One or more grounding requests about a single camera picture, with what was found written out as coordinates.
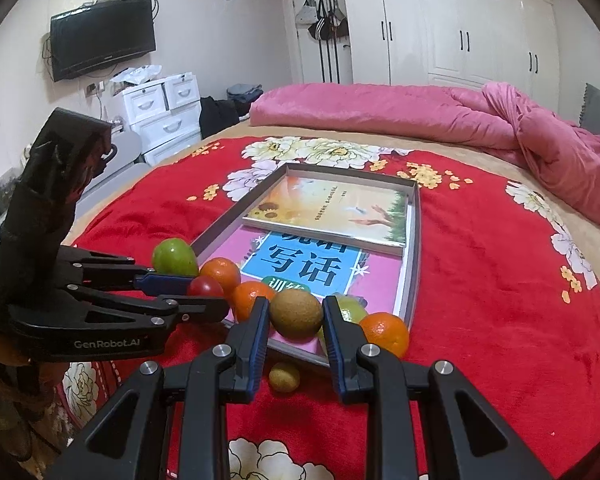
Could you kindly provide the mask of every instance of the orange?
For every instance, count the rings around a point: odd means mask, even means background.
[[[387,312],[376,312],[364,317],[358,324],[370,343],[388,350],[399,358],[407,353],[409,329],[399,317]]]
[[[264,296],[269,301],[273,300],[276,291],[262,282],[244,282],[235,287],[233,294],[234,317],[240,323],[249,319],[251,309],[259,296]]]
[[[227,258],[213,258],[200,269],[200,276],[208,276],[220,283],[224,296],[230,298],[235,287],[240,285],[242,276],[236,264]]]

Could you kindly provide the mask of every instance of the metal screw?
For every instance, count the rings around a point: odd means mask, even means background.
[[[438,361],[434,368],[441,375],[449,375],[454,371],[454,366],[449,361]]]
[[[231,353],[232,348],[229,345],[221,344],[214,346],[214,355],[216,357],[227,357]]]
[[[145,361],[140,365],[142,375],[153,375],[158,371],[158,363],[155,361]]]
[[[380,354],[380,347],[378,345],[367,343],[360,347],[360,352],[367,357],[376,357]]]

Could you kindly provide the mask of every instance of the white wall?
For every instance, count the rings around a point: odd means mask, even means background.
[[[560,49],[558,114],[580,123],[586,83],[600,88],[600,31],[577,0],[552,0]]]
[[[100,115],[84,88],[110,69],[53,83],[41,60],[50,17],[87,1],[20,0],[0,26],[0,176],[19,164],[55,107]],[[161,64],[163,75],[191,71],[201,95],[215,98],[226,98],[237,82],[265,90],[291,83],[282,0],[160,0],[155,35],[156,52],[118,70],[150,62]]]

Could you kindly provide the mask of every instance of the red tomato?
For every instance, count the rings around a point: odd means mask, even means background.
[[[222,286],[209,276],[198,276],[191,280],[187,287],[187,296],[210,296],[212,298],[222,298],[224,291]]]

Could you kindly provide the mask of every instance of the gray pillow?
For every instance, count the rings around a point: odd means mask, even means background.
[[[580,127],[600,135],[600,90],[588,83],[584,92]]]

